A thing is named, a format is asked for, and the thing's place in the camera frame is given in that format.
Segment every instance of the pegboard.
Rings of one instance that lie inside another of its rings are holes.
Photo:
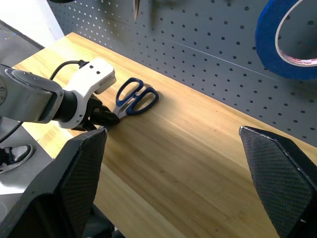
[[[135,24],[133,1],[49,2],[64,34],[75,32],[317,146],[317,81],[280,77],[256,53],[257,20],[266,3],[141,0]],[[311,9],[312,17],[305,13],[297,21],[303,11],[295,9],[280,32],[281,48],[291,56],[313,49],[301,32],[317,32],[316,3],[303,3],[299,7]]]

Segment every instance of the wooden tabletop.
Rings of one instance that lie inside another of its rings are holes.
[[[74,33],[16,66],[49,78],[67,60],[102,57],[117,82],[98,98],[114,108],[130,77],[159,102],[109,131],[95,204],[127,238],[277,238],[252,184],[238,131],[253,126],[292,139],[316,164],[317,148]],[[77,66],[55,78],[64,87]],[[25,123],[52,156],[79,132]]]

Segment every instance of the blue painter's tape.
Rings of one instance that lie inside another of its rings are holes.
[[[271,72],[286,78],[308,80],[317,78],[317,59],[295,59],[277,45],[281,22],[303,0],[270,0],[262,11],[256,30],[257,53]]]

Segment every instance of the scissor blade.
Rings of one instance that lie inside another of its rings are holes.
[[[134,23],[137,22],[140,0],[133,0]]]

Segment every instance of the scissors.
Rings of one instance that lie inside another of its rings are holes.
[[[134,23],[137,22],[140,0],[133,0]]]
[[[138,86],[136,89],[134,89],[127,97],[125,97],[123,100],[119,100],[119,96],[121,95],[122,91],[128,86],[130,83],[137,82]],[[117,92],[117,95],[115,97],[115,104],[116,107],[113,110],[113,113],[117,115],[119,119],[125,117],[126,115],[139,115],[147,110],[149,110],[158,100],[159,100],[159,94],[157,91],[152,88],[148,87],[146,88],[140,95],[137,95],[138,92],[143,88],[144,83],[142,80],[138,78],[129,78],[119,89]],[[134,110],[135,106],[141,101],[142,98],[145,97],[148,93],[153,93],[154,94],[154,99],[148,104],[146,107],[140,109],[140,110]]]

